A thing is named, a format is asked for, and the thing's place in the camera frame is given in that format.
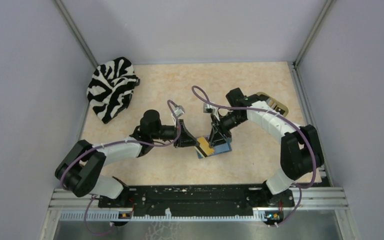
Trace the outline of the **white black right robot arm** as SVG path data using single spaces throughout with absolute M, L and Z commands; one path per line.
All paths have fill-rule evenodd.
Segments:
M 286 119 L 288 108 L 263 92 L 246 96 L 240 88 L 226 94 L 230 109 L 219 114 L 219 107 L 204 104 L 210 114 L 209 146 L 230 143 L 231 129 L 251 121 L 274 137 L 280 144 L 280 169 L 262 184 L 261 199 L 267 206 L 275 206 L 281 193 L 302 176 L 313 172 L 325 163 L 318 132 L 308 124 L 301 126 Z

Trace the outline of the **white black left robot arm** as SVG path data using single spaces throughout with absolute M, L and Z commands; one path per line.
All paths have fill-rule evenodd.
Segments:
M 157 110 L 147 110 L 133 133 L 122 141 L 91 144 L 78 141 L 56 168 L 54 175 L 65 190 L 76 197 L 88 194 L 110 198 L 118 207 L 129 203 L 127 186 L 116 177 L 101 174 L 104 166 L 139 158 L 156 147 L 155 141 L 169 141 L 175 148 L 198 147 L 198 140 L 186 129 L 182 119 L 163 125 Z

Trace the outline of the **teal leather card holder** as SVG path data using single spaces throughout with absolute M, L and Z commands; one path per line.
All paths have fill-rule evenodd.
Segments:
M 202 136 L 204 137 L 207 141 L 209 140 L 209 135 L 206 135 L 206 136 Z M 216 156 L 216 155 L 220 155 L 220 154 L 224 154 L 224 153 L 228 153 L 228 152 L 231 152 L 233 149 L 232 149 L 232 146 L 231 146 L 231 143 L 230 142 L 225 142 L 221 145 L 217 145 L 213 148 L 213 153 L 208 155 L 208 156 L 203 156 L 201 155 L 201 153 L 195 148 L 195 151 L 197 153 L 197 157 L 199 159 L 203 159 L 203 158 L 207 158 L 207 157 L 213 157 L 213 156 Z

